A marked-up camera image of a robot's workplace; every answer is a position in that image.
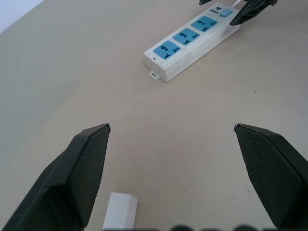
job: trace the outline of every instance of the power strip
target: power strip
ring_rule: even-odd
[[[240,26],[230,22],[239,11],[216,3],[143,53],[150,76],[169,82]]]

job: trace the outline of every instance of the tabletop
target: tabletop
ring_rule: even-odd
[[[0,35],[0,226],[81,130],[110,123],[101,188],[136,197],[136,228],[273,227],[235,123],[308,158],[308,5],[279,0],[169,83],[142,53],[207,9],[198,0],[45,0]]]

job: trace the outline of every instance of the power switch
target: power switch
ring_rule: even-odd
[[[221,12],[220,16],[225,18],[225,17],[228,17],[232,13],[233,11],[231,9],[225,9],[223,12]]]

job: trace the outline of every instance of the blue outlet socket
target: blue outlet socket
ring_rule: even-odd
[[[200,31],[206,32],[207,30],[215,26],[217,23],[217,21],[209,17],[203,16],[199,20],[195,21],[191,26]]]
[[[157,47],[154,52],[158,54],[163,59],[168,59],[172,55],[174,55],[176,52],[181,50],[180,47],[175,45],[173,42],[170,42],[169,40],[164,42],[160,47]]]
[[[178,41],[179,43],[183,44],[184,46],[187,46],[192,41],[194,41],[196,38],[198,38],[200,35],[188,28],[185,28],[181,32],[179,32],[177,35],[173,37],[174,40]]]

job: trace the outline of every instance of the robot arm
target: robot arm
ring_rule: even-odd
[[[203,5],[210,1],[211,0],[200,0],[199,4]],[[274,6],[278,0],[244,0],[244,1],[246,1],[247,3],[239,11],[236,17],[230,22],[231,26],[243,24],[244,22],[256,17],[269,5]]]

